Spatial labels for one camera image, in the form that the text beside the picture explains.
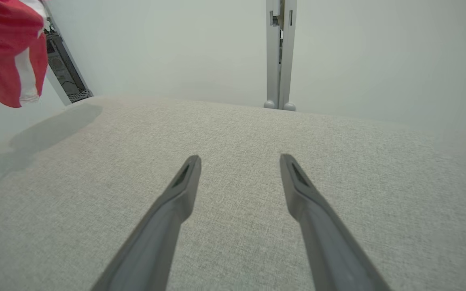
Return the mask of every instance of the fabric texture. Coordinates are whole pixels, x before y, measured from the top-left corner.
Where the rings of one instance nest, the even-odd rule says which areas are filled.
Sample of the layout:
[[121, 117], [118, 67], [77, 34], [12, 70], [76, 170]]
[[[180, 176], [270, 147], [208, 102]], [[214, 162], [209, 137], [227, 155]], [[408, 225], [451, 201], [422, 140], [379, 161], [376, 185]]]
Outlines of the fabric texture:
[[466, 290], [466, 135], [219, 103], [93, 97], [0, 152], [0, 290], [89, 290], [189, 155], [169, 290], [311, 290], [292, 154], [394, 290]]
[[0, 102], [21, 107], [41, 95], [48, 59], [40, 0], [0, 0]]

